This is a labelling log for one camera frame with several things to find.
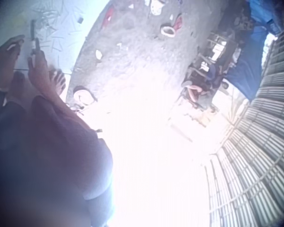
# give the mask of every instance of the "corrugated metal sheet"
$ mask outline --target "corrugated metal sheet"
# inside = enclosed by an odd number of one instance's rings
[[[212,227],[284,219],[284,32],[262,76],[257,97],[205,166]]]

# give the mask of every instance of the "leg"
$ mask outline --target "leg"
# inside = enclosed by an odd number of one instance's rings
[[[63,74],[54,74],[52,87],[65,88]],[[86,200],[101,195],[111,184],[112,155],[97,133],[66,116],[54,103],[37,96],[32,103],[36,140],[50,144],[44,157],[72,180]]]
[[[3,150],[15,149],[20,145],[21,122],[26,112],[17,98],[23,93],[23,79],[22,73],[14,73],[5,106],[2,106],[5,95],[0,96],[0,149]]]
[[[188,94],[191,100],[196,103],[198,101],[198,97],[193,93],[193,90],[188,88]]]
[[[200,76],[208,79],[208,77],[204,73],[202,73],[200,70],[197,70],[195,67],[192,68],[192,71],[196,71]]]

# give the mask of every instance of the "dark pants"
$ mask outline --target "dark pants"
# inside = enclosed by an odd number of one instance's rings
[[[109,148],[94,130],[65,118],[43,97],[33,100],[29,113],[13,102],[0,110],[0,150],[27,156],[29,162],[74,184],[87,200],[92,226],[105,223],[112,214]]]

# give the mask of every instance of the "blue cloth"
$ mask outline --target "blue cloth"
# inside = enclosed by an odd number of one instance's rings
[[[255,27],[247,40],[238,59],[237,66],[231,68],[226,79],[237,87],[248,100],[253,100],[261,83],[262,56],[267,31],[260,26]]]
[[[278,12],[276,4],[272,0],[250,0],[251,17],[259,24],[269,28],[274,35],[284,29],[282,13]]]
[[[208,80],[213,80],[216,76],[216,66],[214,64],[208,65],[207,77]]]

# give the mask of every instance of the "debris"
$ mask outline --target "debris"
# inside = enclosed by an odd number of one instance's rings
[[[151,3],[151,0],[144,0],[144,4],[145,4],[146,6],[150,6],[150,3]]]
[[[178,31],[182,27],[182,25],[183,25],[182,15],[179,14],[177,16],[177,19],[175,21],[175,24],[174,24],[173,28],[175,29],[175,31]]]
[[[166,35],[167,37],[174,38],[176,36],[176,32],[182,27],[183,21],[181,14],[178,15],[174,26],[162,26],[161,33],[162,35]]]
[[[90,105],[95,101],[91,93],[85,89],[76,91],[74,93],[74,99],[84,105]]]
[[[108,25],[108,23],[110,22],[112,15],[114,14],[115,8],[114,6],[111,6],[108,11],[105,14],[103,23],[102,23],[102,27],[106,27]]]
[[[83,18],[82,17],[80,17],[79,19],[78,19],[78,21],[77,21],[79,24],[82,24],[82,22],[83,22]]]
[[[155,16],[158,16],[162,12],[162,8],[165,6],[165,2],[160,0],[152,0],[151,1],[151,13]]]
[[[96,58],[97,58],[98,60],[101,60],[102,56],[103,56],[103,55],[102,55],[101,51],[96,50]]]
[[[161,33],[162,35],[166,35],[167,37],[170,37],[170,38],[174,38],[176,36],[175,29],[170,26],[162,26]]]

